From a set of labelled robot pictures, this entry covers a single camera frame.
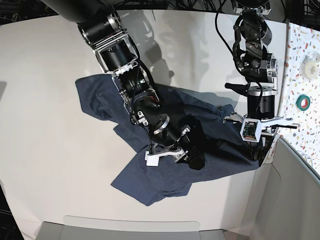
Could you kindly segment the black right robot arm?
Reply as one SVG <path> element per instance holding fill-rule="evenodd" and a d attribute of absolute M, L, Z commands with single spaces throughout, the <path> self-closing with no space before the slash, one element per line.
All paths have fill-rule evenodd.
<path fill-rule="evenodd" d="M 157 166 L 162 157 L 171 156 L 178 164 L 202 169 L 205 157 L 193 141 L 191 127 L 174 123 L 167 113 L 153 77 L 114 7 L 105 0 L 47 0 L 45 4 L 77 24 L 102 71 L 111 76 L 130 123 L 147 134 L 147 165 Z"/>

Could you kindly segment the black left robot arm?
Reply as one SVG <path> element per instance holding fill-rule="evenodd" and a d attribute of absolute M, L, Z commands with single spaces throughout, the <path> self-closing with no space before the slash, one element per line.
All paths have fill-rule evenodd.
<path fill-rule="evenodd" d="M 239 123 L 240 137 L 250 148 L 253 161 L 263 163 L 279 128 L 300 127 L 292 118 L 276 115 L 278 61 L 268 51 L 272 32 L 264 20 L 271 6 L 267 0 L 233 0 L 238 18 L 233 25 L 234 43 L 229 51 L 246 84 L 226 83 L 225 88 L 247 98 L 247 114 L 232 112 L 224 122 Z"/>

